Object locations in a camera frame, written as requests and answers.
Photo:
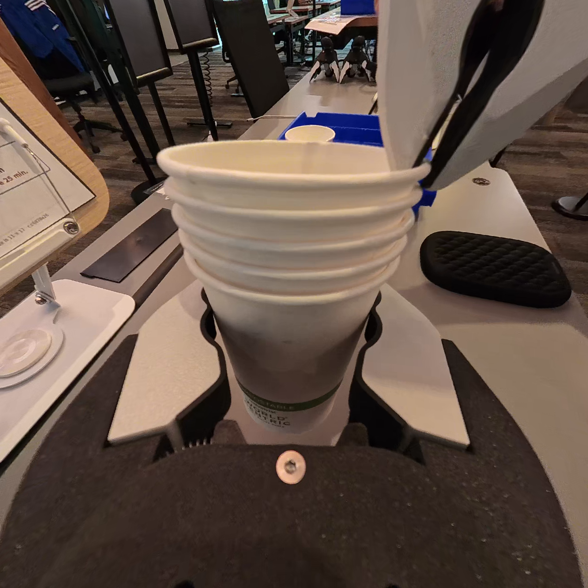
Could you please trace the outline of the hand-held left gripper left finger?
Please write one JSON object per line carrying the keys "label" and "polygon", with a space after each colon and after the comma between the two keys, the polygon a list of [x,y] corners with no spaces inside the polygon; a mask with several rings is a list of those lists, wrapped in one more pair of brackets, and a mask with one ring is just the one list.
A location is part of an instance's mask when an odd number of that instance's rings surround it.
{"label": "hand-held left gripper left finger", "polygon": [[139,329],[107,436],[111,445],[164,435],[203,445],[231,407],[226,361],[202,285],[189,285]]}

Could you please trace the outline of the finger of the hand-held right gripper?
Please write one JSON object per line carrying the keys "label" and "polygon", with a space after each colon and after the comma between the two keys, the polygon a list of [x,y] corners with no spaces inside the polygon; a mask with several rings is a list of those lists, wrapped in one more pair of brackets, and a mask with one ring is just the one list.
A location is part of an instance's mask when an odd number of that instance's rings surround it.
{"label": "finger of the hand-held right gripper", "polygon": [[448,187],[522,136],[587,77],[587,1],[504,1],[467,38],[461,101],[422,181]]}
{"label": "finger of the hand-held right gripper", "polygon": [[480,1],[379,1],[376,74],[389,166],[419,165],[454,95]]}

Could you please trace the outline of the blue plastic bin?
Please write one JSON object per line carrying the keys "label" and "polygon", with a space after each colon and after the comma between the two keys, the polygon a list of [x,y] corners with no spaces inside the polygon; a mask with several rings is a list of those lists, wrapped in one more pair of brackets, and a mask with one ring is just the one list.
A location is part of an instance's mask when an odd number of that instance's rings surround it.
{"label": "blue plastic bin", "polygon": [[311,172],[311,191],[308,196],[319,196],[318,180],[323,186],[322,204],[316,209],[379,206],[392,198],[408,196],[416,169],[392,172],[383,148],[379,117],[367,114],[319,112],[315,116],[299,114],[277,138],[287,141],[287,134],[303,127],[324,127],[334,133],[334,139],[322,145],[317,161],[318,172]]}

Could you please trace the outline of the stack of white paper cups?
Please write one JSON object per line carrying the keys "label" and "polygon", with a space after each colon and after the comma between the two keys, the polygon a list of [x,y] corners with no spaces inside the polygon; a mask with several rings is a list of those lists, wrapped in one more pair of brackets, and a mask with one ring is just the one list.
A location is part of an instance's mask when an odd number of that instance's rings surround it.
{"label": "stack of white paper cups", "polygon": [[184,253],[202,283],[254,422],[299,434],[325,420],[382,285],[400,261],[366,283],[320,295],[270,295],[228,285]]}

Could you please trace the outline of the black white hand tool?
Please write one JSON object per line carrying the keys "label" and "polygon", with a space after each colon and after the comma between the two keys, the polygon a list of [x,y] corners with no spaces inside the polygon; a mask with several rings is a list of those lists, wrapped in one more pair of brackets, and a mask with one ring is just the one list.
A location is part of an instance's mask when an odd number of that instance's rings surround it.
{"label": "black white hand tool", "polygon": [[310,81],[315,80],[322,72],[327,79],[335,80],[339,84],[341,70],[334,42],[330,37],[324,36],[321,38],[320,44],[322,50],[312,65]]}
{"label": "black white hand tool", "polygon": [[339,84],[346,77],[365,77],[368,82],[376,81],[377,64],[372,62],[366,53],[366,40],[362,35],[356,36],[351,43],[351,48],[340,67]]}

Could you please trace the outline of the black rounded mesh object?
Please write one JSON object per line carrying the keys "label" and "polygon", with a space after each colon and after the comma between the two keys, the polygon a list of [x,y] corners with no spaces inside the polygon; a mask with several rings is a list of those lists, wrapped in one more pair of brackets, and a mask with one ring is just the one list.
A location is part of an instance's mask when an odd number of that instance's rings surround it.
{"label": "black rounded mesh object", "polygon": [[439,231],[423,240],[419,257],[429,282],[459,295],[550,309],[572,294],[555,256],[518,239]]}

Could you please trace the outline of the black divider panel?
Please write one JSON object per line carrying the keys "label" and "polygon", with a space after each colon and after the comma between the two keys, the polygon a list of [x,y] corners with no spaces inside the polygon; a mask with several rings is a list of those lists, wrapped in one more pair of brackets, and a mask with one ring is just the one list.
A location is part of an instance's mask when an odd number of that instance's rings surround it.
{"label": "black divider panel", "polygon": [[254,119],[288,92],[289,84],[261,1],[212,1],[233,71]]}

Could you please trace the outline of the black monitor floor stand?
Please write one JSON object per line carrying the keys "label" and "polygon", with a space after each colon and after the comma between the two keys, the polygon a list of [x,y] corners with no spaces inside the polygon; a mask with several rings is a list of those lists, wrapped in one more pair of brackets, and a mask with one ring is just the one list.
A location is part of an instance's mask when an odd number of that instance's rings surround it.
{"label": "black monitor floor stand", "polygon": [[[143,172],[147,178],[145,182],[139,184],[131,192],[133,201],[138,205],[158,190],[165,179],[156,178],[152,169],[152,166],[156,164],[156,156],[160,151],[160,148],[139,98],[139,91],[141,88],[136,88],[132,83],[123,59],[118,39],[107,14],[105,1],[55,1],[55,3],[59,6],[63,15],[66,17],[66,20],[75,31],[75,39],[80,44],[84,57],[86,57],[92,66],[100,65],[100,71],[102,72],[101,76],[105,78],[105,82],[110,84],[107,86],[108,88],[114,87],[109,70],[112,68],[122,95],[129,106],[130,112],[137,123],[144,142],[146,143],[146,147],[151,154],[151,157],[147,157],[143,153],[135,136],[131,136],[130,130],[123,130],[127,136],[127,141],[135,153],[135,159],[133,161],[143,168]],[[188,119],[187,124],[189,126],[206,127],[209,131],[209,139],[211,141],[216,141],[218,140],[217,122],[212,114],[210,104],[210,97],[212,96],[212,89],[209,85],[210,78],[205,77],[199,56],[200,52],[204,52],[203,55],[206,55],[208,66],[207,54],[210,53],[211,49],[212,48],[192,50],[187,54],[184,54],[188,59],[203,114],[203,118],[201,119]],[[99,77],[98,73],[95,75],[102,86],[102,78]],[[175,145],[171,127],[169,126],[164,107],[156,88],[156,82],[150,83],[144,87],[148,89],[149,94],[151,95],[168,146]]]}

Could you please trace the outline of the white printed instruction sheet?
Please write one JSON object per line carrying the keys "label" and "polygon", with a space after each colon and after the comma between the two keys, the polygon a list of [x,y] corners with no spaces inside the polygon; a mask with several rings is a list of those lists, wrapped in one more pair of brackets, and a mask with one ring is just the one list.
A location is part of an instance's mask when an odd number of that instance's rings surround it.
{"label": "white printed instruction sheet", "polygon": [[96,192],[1,101],[1,287],[32,273],[78,236],[75,213]]}

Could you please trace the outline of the wooden sign board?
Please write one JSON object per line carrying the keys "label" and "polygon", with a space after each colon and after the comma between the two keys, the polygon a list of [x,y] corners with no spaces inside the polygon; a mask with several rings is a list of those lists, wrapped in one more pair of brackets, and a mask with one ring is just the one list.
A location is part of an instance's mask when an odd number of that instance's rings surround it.
{"label": "wooden sign board", "polygon": [[[48,113],[4,61],[1,61],[1,100],[4,100],[10,108],[19,116],[22,116],[25,122],[41,138],[45,139],[58,155],[63,156],[67,163],[73,164],[75,171],[97,194],[97,198],[93,203],[83,206],[75,213],[77,220],[82,223],[82,229],[78,236],[50,255],[43,263],[37,265],[34,269],[35,271],[51,259],[54,259],[58,253],[64,251],[72,243],[87,235],[103,221],[109,206],[109,192],[105,180],[89,156],[85,155],[77,143],[63,130],[60,124],[55,121],[53,116]],[[1,294],[3,295],[6,291],[14,288],[29,275],[32,275],[33,272],[21,275],[18,280],[1,288]]]}

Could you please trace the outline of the black office chair base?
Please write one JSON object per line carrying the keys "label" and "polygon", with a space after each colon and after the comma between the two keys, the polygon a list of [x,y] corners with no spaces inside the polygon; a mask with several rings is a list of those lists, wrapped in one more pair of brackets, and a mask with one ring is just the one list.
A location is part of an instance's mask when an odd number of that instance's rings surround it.
{"label": "black office chair base", "polygon": [[94,81],[90,73],[85,72],[71,77],[42,79],[42,81],[53,98],[63,100],[76,112],[78,122],[73,126],[73,129],[79,138],[82,137],[80,132],[82,130],[85,132],[93,153],[100,153],[100,148],[93,141],[94,129],[118,133],[122,141],[127,141],[127,136],[122,129],[110,123],[92,121],[82,113],[78,98],[80,92],[85,91],[95,104],[98,103]]}

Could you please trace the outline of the black easel signboard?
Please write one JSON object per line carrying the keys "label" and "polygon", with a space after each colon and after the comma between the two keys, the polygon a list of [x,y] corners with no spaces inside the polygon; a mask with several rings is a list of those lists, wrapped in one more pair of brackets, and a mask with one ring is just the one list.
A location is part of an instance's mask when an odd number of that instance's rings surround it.
{"label": "black easel signboard", "polygon": [[105,7],[133,85],[172,76],[155,1],[105,1]]}

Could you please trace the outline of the blue jacket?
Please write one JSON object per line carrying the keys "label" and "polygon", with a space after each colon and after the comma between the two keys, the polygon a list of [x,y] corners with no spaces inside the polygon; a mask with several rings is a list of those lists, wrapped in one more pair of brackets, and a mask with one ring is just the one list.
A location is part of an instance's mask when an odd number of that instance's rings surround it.
{"label": "blue jacket", "polygon": [[86,73],[69,32],[46,1],[1,1],[1,19],[34,64],[63,67],[49,79]]}

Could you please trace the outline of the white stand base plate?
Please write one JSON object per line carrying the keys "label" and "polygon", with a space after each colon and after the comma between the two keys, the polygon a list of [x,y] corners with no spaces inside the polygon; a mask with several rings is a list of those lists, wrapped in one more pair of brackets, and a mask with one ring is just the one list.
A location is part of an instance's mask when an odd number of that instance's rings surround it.
{"label": "white stand base plate", "polygon": [[33,273],[35,291],[1,318],[3,462],[135,310],[129,295]]}

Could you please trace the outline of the black stanchion post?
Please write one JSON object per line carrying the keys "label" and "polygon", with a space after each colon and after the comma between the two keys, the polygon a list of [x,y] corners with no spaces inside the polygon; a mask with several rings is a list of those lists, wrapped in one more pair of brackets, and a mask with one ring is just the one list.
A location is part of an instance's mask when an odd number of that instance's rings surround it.
{"label": "black stanchion post", "polygon": [[552,209],[570,219],[587,222],[587,193],[582,197],[563,196],[551,203]]}

